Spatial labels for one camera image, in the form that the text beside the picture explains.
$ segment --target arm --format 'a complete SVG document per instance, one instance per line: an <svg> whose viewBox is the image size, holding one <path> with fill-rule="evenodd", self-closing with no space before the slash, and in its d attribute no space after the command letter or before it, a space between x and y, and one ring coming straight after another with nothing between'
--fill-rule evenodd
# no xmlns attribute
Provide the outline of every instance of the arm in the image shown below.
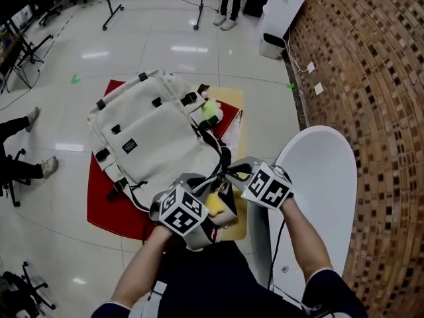
<svg viewBox="0 0 424 318"><path fill-rule="evenodd" d="M142 296L151 290L166 242L171 236L172 231L165 226L154 228L146 244L125 269L111 300L133 307Z"/></svg>
<svg viewBox="0 0 424 318"><path fill-rule="evenodd" d="M300 211L295 200L286 199L280 210L286 220L294 255L305 282L314 272L322 268L333 268L323 240Z"/></svg>

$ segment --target sneaker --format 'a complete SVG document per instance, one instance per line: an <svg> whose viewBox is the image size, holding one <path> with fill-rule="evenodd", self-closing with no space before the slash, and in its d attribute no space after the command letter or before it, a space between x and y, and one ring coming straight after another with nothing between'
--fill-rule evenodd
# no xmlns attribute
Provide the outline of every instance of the sneaker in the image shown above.
<svg viewBox="0 0 424 318"><path fill-rule="evenodd" d="M28 117L28 120L29 120L29 125L27 127L25 127L25 130L27 132L31 131L32 126L34 126L35 120L38 118L39 114L40 114L40 109L38 107L35 107L34 110L31 113L26 115Z"/></svg>
<svg viewBox="0 0 424 318"><path fill-rule="evenodd" d="M46 162L41 162L41 168L42 168L42 177L44 179L47 179L50 177L54 172L58 170L59 167L59 161L57 157L53 156L50 159L48 159Z"/></svg>
<svg viewBox="0 0 424 318"><path fill-rule="evenodd" d="M235 20L228 19L221 25L221 29L231 30L236 25L236 23L237 22Z"/></svg>
<svg viewBox="0 0 424 318"><path fill-rule="evenodd" d="M213 24L215 26L219 26L220 24L222 24L224 21L227 20L227 16L226 15L217 15L217 17L215 18L215 20L213 21Z"/></svg>

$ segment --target brick wall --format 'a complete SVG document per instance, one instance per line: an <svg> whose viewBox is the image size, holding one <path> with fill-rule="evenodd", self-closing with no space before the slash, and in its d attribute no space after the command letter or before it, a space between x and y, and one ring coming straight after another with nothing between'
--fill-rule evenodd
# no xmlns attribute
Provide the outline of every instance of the brick wall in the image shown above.
<svg viewBox="0 0 424 318"><path fill-rule="evenodd" d="M344 279L370 317L422 317L424 0L306 0L300 14L290 45L316 67L298 75L310 123L343 133L358 168Z"/></svg>

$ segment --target white cable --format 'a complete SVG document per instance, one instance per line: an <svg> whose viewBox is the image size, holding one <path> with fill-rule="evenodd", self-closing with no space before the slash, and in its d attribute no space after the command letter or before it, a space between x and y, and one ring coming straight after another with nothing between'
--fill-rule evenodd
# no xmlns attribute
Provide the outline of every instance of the white cable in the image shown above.
<svg viewBox="0 0 424 318"><path fill-rule="evenodd" d="M286 41L284 39L283 39L283 41L284 41L284 44L286 45L287 53L288 53L290 59L292 59L294 61L294 63L296 64L296 66L297 66L297 68L299 70L299 72L307 72L307 68L306 68L306 70L301 70L301 68L299 67L299 64L297 63L297 61L294 60L294 58L292 57L292 53L291 53L292 50L290 50L290 27L289 27L289 38L288 38L288 41L287 41L287 43L286 43Z"/></svg>
<svg viewBox="0 0 424 318"><path fill-rule="evenodd" d="M203 183L201 183L197 187L193 188L193 193L196 193L197 191L199 191L203 186L206 186L207 184L214 182L217 178L218 178L217 176L214 176L210 179L206 179Z"/></svg>

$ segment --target white floor tile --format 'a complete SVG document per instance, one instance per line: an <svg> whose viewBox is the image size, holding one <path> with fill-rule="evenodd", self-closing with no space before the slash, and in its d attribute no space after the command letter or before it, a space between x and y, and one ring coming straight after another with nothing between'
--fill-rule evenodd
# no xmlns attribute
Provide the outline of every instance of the white floor tile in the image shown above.
<svg viewBox="0 0 424 318"><path fill-rule="evenodd" d="M61 318L90 317L110 300L123 273L122 252L56 235L60 276L54 282Z"/></svg>
<svg viewBox="0 0 424 318"><path fill-rule="evenodd" d="M209 86L219 86L219 76L214 74L179 73L178 75L183 77L193 86L200 85L201 83Z"/></svg>
<svg viewBox="0 0 424 318"><path fill-rule="evenodd" d="M32 271L53 284L60 275L56 255L55 233L14 213L0 216L0 257L3 271L23 274L27 261Z"/></svg>
<svg viewBox="0 0 424 318"><path fill-rule="evenodd" d="M299 132L292 91L284 84L220 76L221 87L243 91L246 155L275 157Z"/></svg>
<svg viewBox="0 0 424 318"><path fill-rule="evenodd" d="M138 252L142 246L142 241L138 239L131 239L121 237L122 250L127 252Z"/></svg>
<svg viewBox="0 0 424 318"><path fill-rule="evenodd" d="M136 73L147 33L101 32L75 39L58 38L46 56L44 80L69 84L77 78Z"/></svg>
<svg viewBox="0 0 424 318"><path fill-rule="evenodd" d="M122 251L122 258L124 263L124 269L127 268L130 261L134 258L135 253L134 252L128 252L128 251Z"/></svg>
<svg viewBox="0 0 424 318"><path fill-rule="evenodd" d="M156 68L175 73L218 74L216 32L151 32L138 71Z"/></svg>
<svg viewBox="0 0 424 318"><path fill-rule="evenodd" d="M202 12L199 28L201 32L214 31L213 25L215 11L204 9ZM152 32L187 32L193 33L193 25L196 25L199 10L162 9L156 12L152 25Z"/></svg>
<svg viewBox="0 0 424 318"><path fill-rule="evenodd" d="M218 30L219 74L290 83L283 61L259 55L259 43L253 37L254 25L243 16L238 23L227 32Z"/></svg>
<svg viewBox="0 0 424 318"><path fill-rule="evenodd" d="M52 188L54 230L71 238L121 249L120 236L87 222L87 185L91 153L56 151L59 170Z"/></svg>
<svg viewBox="0 0 424 318"><path fill-rule="evenodd" d="M60 122L57 145L64 148L91 152L87 128L89 110L101 99L110 80L128 81L134 74L81 79L69 85L65 109Z"/></svg>
<svg viewBox="0 0 424 318"><path fill-rule="evenodd" d="M7 146L15 148L54 149L59 131L60 119L65 107L66 90L60 83L36 86L0 114L0 121L24 117L35 106L40 115L30 133L18 132L6 140Z"/></svg>

